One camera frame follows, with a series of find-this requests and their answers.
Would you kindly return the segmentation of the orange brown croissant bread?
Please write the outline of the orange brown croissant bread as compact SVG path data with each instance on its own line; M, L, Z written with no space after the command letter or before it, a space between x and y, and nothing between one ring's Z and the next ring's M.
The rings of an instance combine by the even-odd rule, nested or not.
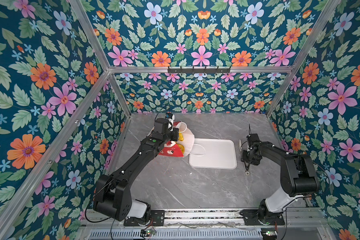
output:
M176 144L176 154L178 157L183 157L185 154L185 147L181 144Z

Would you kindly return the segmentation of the metal food tongs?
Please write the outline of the metal food tongs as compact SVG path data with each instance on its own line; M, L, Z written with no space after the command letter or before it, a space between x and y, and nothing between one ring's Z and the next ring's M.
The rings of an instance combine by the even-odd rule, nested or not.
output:
M242 142L242 140L239 140L240 151L241 151L241 162L244 164L245 174L247 176L249 176L250 175L250 164L248 163L248 156L247 156L248 151L244 148L244 145L246 143L247 142Z

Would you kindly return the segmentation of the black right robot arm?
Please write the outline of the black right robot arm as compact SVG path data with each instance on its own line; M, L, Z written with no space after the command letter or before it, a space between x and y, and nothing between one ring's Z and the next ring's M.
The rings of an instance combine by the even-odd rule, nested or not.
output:
M241 162L247 176L250 175L250 166L258 166L263 158L280 166L281 186L262 200L257 210L256 217L261 223L280 218L293 201L319 191L314 163L308 155L290 153L271 142L262 142L257 134L249 134L246 139L248 147L242 150Z

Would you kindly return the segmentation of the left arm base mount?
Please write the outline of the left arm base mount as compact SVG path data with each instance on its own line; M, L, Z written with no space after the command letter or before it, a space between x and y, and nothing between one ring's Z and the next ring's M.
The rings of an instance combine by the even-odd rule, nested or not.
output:
M162 227L164 225L165 211L150 210L142 218L128 217L124 220L125 227Z

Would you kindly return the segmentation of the striped yellow bread roll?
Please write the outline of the striped yellow bread roll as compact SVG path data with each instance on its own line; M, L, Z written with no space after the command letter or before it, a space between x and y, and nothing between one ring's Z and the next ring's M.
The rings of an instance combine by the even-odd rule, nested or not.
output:
M179 133L178 140L179 141L184 141L184 135L182 133Z

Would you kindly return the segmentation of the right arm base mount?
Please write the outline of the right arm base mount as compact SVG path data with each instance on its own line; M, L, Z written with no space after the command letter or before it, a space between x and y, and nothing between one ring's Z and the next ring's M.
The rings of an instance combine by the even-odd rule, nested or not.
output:
M285 220L283 218L283 212L271 213L261 210L241 210L240 215L243 217L245 225L257 226L257 225L277 225L284 226Z

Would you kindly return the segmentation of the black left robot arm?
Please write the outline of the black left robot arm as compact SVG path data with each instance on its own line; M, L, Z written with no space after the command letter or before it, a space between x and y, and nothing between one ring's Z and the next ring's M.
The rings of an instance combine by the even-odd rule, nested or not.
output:
M179 130L173 126L174 115L166 113L155 119L151 133L145 137L132 157L109 175L102 175L96 182L93 210L114 220L135 218L144 224L150 221L151 207L148 203L131 198L131 186L135 179L164 149L165 144L177 141Z

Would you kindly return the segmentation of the red white paper bag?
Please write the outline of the red white paper bag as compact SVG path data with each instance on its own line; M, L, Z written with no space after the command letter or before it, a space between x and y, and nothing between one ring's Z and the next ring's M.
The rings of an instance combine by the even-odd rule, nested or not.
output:
M196 138L193 132L188 128L185 122L174 122L174 127L179 129L179 133L184 135L184 141L171 141L164 145L163 150L159 152L159 156L166 157L178 157L176 154L176 144L181 144L185 147L185 154L183 157L188 155L194 157L203 157L206 154L206 149L196 144Z

